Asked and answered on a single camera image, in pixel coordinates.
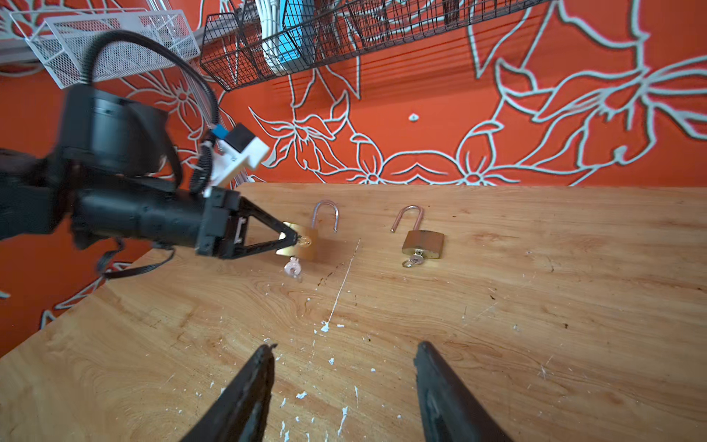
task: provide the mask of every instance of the padlock shackle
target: padlock shackle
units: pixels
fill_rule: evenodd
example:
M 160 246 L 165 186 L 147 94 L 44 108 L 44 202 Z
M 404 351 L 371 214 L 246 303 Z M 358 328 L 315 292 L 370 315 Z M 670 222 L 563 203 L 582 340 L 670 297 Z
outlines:
M 420 224 L 422 224 L 422 218 L 425 214 L 425 211 L 420 207 L 420 206 L 408 206 L 408 207 L 403 207 L 400 212 L 398 213 L 397 218 L 395 219 L 395 222 L 393 223 L 393 227 L 390 228 L 391 232 L 395 232 L 395 229 L 397 228 L 398 224 L 400 224 L 400 220 L 402 219 L 402 214 L 407 212 L 408 210 L 411 209 L 417 209 L 419 214 L 417 215 L 417 221 L 415 221 L 415 227 L 412 228 L 414 231 L 420 230 Z
M 322 204 L 328 204 L 331 207 L 334 207 L 334 216 L 336 217 L 334 220 L 334 232 L 336 233 L 339 228 L 339 207 L 337 207 L 333 201 L 329 201 L 328 199 L 323 199 L 314 207 L 314 211 L 312 212 L 312 228 L 317 228 L 317 212 L 319 211 L 319 206 Z

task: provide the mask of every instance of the floral wall mural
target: floral wall mural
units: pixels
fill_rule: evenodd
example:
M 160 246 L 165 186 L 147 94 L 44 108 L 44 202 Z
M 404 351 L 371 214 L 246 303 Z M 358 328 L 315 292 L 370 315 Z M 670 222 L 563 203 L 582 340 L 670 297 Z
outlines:
M 194 29 L 232 7 L 170 3 Z M 85 7 L 0 0 L 0 38 L 18 37 L 9 11 Z M 224 125 L 242 122 L 272 147 L 248 172 L 254 181 L 704 186 L 704 13 L 707 4 L 697 0 L 554 0 L 229 94 L 212 84 Z M 36 66 L 0 71 L 1 145 L 46 155 L 63 93 Z M 194 167 L 205 122 L 179 72 L 99 87 L 167 110 L 182 164 Z M 27 94 L 44 104 L 37 108 Z M 66 224 L 51 237 L 0 244 L 0 354 L 92 293 L 103 282 L 95 263 L 111 247 L 73 249 Z M 114 267 L 148 249 L 131 243 Z

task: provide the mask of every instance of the basket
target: basket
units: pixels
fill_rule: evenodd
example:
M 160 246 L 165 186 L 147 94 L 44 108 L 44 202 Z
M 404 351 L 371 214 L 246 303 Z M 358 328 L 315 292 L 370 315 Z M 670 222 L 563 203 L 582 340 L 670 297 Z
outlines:
M 262 39 L 253 0 L 206 18 L 199 63 L 223 89 L 268 81 L 515 13 L 548 0 L 286 0 Z
M 78 83 L 81 64 L 89 44 L 99 34 L 116 29 L 131 30 L 151 38 L 181 58 L 189 60 L 199 55 L 187 18 L 182 11 L 146 11 L 143 8 L 82 9 L 11 13 L 13 21 L 21 14 L 41 13 L 42 25 L 25 41 L 42 62 L 60 88 Z M 110 80 L 154 69 L 173 66 L 167 59 L 145 47 L 127 42 L 108 45 L 99 55 L 94 81 Z

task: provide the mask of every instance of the wood grain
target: wood grain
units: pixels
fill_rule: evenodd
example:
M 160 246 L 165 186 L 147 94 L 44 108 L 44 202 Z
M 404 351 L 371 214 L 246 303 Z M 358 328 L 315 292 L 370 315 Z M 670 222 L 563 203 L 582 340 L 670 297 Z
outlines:
M 284 422 L 292 442 L 419 441 L 413 358 L 427 339 L 516 441 L 704 440 L 707 191 L 242 189 L 305 225 L 320 199 L 339 205 L 338 233 L 320 212 L 302 282 L 274 253 L 187 249 L 111 281 L 0 360 L 3 439 L 178 440 L 276 342 L 266 440 Z M 400 248 L 415 214 L 390 233 L 408 204 L 446 235 L 442 259 L 412 269 Z

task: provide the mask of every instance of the robotic arm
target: robotic arm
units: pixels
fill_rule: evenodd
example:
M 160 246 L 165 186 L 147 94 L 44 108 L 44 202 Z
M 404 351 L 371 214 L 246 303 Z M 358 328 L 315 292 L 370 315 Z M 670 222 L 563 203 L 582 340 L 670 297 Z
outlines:
M 37 159 L 0 150 L 0 240 L 52 233 L 69 215 L 74 244 L 81 250 L 105 238 L 138 238 L 231 260 L 296 244 L 294 230 L 239 192 L 214 187 L 202 196 L 211 175 L 215 137 L 210 131 L 201 141 L 200 170 L 194 172 L 190 191 L 179 188 L 182 169 L 165 129 L 168 114 L 92 86 L 95 60 L 116 41 L 147 47 L 196 79 L 212 101 L 212 125 L 218 124 L 213 91 L 177 55 L 129 31 L 101 35 L 87 51 L 83 83 L 68 90 L 54 151 Z M 172 182 L 148 176 L 159 170 L 165 156 Z M 251 216 L 284 237 L 246 245 Z

